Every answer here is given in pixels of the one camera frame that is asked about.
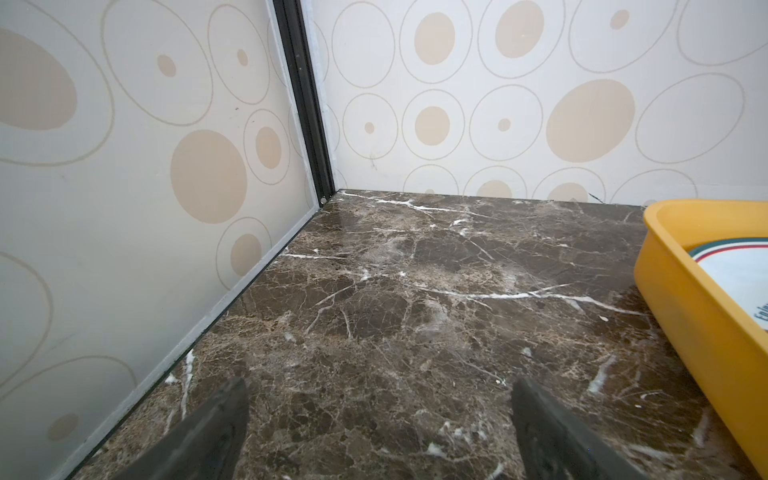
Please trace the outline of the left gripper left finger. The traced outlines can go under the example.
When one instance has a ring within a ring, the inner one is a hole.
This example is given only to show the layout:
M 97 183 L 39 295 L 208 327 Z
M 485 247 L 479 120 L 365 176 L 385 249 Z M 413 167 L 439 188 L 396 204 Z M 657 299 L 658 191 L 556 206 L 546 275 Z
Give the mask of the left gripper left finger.
M 248 389 L 232 378 L 118 479 L 231 479 L 249 419 Z

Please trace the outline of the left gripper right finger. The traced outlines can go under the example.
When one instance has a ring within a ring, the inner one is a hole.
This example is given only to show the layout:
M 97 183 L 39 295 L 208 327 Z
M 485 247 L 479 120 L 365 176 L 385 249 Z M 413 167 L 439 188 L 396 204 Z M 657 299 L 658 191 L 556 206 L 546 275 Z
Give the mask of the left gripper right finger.
M 533 380 L 515 381 L 511 405 L 528 479 L 645 477 Z

